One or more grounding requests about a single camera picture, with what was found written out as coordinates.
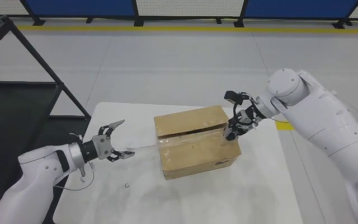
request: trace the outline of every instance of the robotic arm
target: robotic arm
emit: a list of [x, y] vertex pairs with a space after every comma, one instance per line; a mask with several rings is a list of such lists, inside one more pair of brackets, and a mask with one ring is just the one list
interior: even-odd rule
[[[255, 99], [245, 92], [227, 91], [225, 99], [234, 104], [234, 116], [224, 129], [224, 137], [235, 140], [263, 119], [282, 113], [301, 136], [323, 150], [338, 167], [358, 222], [358, 123], [335, 94], [308, 72], [281, 69]], [[236, 113], [243, 100], [252, 105]]]
[[[115, 162], [134, 156], [134, 152], [115, 151], [111, 145], [111, 133], [124, 120], [100, 128], [98, 135], [89, 142], [46, 146], [18, 157], [22, 177], [10, 187], [0, 200], [0, 217], [3, 224], [40, 224], [53, 199], [53, 186], [70, 173], [80, 169], [82, 177], [85, 163], [99, 158]], [[57, 151], [65, 154], [66, 161], [60, 161]], [[64, 171], [62, 163], [68, 163]]]

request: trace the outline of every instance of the yellow floor line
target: yellow floor line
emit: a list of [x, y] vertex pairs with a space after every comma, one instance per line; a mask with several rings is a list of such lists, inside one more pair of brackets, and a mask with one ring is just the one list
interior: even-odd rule
[[275, 122], [277, 130], [294, 130], [290, 123]]
[[292, 32], [320, 34], [358, 34], [358, 29], [301, 29], [263, 27], [194, 27], [194, 26], [18, 26], [20, 30], [42, 31], [192, 31], [192, 32]]

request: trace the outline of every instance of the blue panel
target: blue panel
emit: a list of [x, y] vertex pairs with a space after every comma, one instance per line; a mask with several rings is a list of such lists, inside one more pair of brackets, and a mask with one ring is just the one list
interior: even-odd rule
[[37, 15], [133, 16], [131, 0], [27, 0]]
[[342, 18], [357, 0], [249, 0], [247, 17]]

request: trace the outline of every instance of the floor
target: floor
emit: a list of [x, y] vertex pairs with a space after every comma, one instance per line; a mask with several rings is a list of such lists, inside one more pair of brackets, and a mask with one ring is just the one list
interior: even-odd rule
[[[26, 20], [15, 20], [29, 25]], [[197, 26], [197, 21], [145, 26]], [[84, 26], [48, 20], [47, 26]], [[94, 20], [91, 25], [131, 22]], [[232, 21], [223, 26], [232, 26]], [[201, 22], [200, 26], [218, 26]], [[247, 27], [331, 28], [329, 22], [255, 22]], [[304, 69], [358, 108], [358, 34], [277, 32], [24, 31], [90, 114], [102, 101], [188, 106], [231, 104], [226, 90], [257, 96], [280, 68]], [[9, 34], [0, 41], [1, 81], [51, 81]], [[66, 96], [53, 114], [80, 115]], [[293, 131], [279, 131], [304, 223], [354, 223], [343, 180], [328, 158]]]

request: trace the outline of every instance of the white table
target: white table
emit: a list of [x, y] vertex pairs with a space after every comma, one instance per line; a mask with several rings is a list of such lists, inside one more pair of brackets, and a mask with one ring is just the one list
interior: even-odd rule
[[[153, 117], [197, 108], [98, 104], [84, 140], [96, 135], [100, 126], [125, 119], [112, 133], [112, 145], [118, 151], [135, 148], [136, 154], [115, 163], [94, 160], [93, 184], [80, 192], [63, 192], [55, 223], [302, 223], [272, 120], [262, 121], [257, 130], [240, 137], [242, 155], [232, 166], [164, 179]], [[232, 116], [231, 108], [224, 110]], [[75, 172], [66, 187], [87, 185], [92, 174], [88, 167], [86, 170], [86, 183], [81, 183], [79, 172]]]

